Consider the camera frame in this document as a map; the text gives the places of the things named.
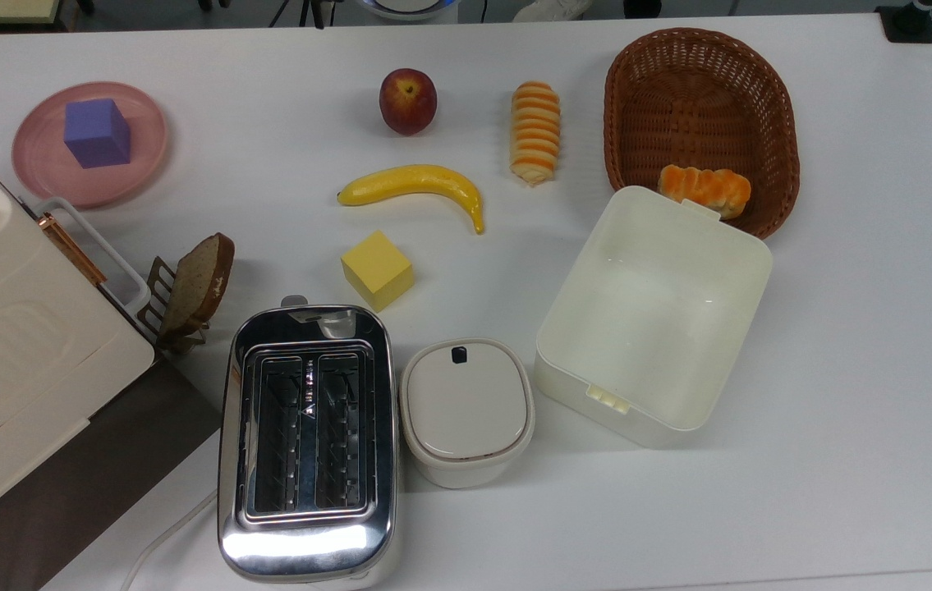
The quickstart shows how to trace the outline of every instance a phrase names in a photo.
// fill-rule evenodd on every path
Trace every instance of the butter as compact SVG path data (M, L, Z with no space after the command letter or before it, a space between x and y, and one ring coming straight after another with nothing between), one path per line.
M342 270L374 311L382 310L414 285L411 261L382 231L372 233L343 254Z

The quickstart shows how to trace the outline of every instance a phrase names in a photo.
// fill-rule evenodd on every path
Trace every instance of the apple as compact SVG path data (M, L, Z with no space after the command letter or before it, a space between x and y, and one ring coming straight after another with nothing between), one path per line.
M379 108L392 131L415 135L436 115L436 86L423 72L409 67L390 71L382 81Z

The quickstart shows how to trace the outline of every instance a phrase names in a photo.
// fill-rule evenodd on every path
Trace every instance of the pink plate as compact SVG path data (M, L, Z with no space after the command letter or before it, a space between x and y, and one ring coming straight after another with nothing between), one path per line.
M116 101L131 128L131 160L83 168L64 145L64 105L104 98ZM88 209L138 190L158 168L165 151L166 121L150 96L119 82L89 82L61 90L29 113L12 141L12 169L38 197L63 197L79 209Z

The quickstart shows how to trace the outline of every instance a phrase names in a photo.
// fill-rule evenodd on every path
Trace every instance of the brown basket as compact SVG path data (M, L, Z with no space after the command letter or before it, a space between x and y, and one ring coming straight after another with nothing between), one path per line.
M615 57L604 86L604 164L615 190L656 190L668 164L731 168L751 201L725 223L766 238L799 185L791 97L754 49L727 34L657 30Z

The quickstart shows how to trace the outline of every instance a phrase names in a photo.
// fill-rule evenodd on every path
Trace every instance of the purple block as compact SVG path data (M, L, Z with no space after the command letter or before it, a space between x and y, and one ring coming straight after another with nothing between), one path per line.
M64 106L64 145L83 168L127 164L131 128L111 98Z

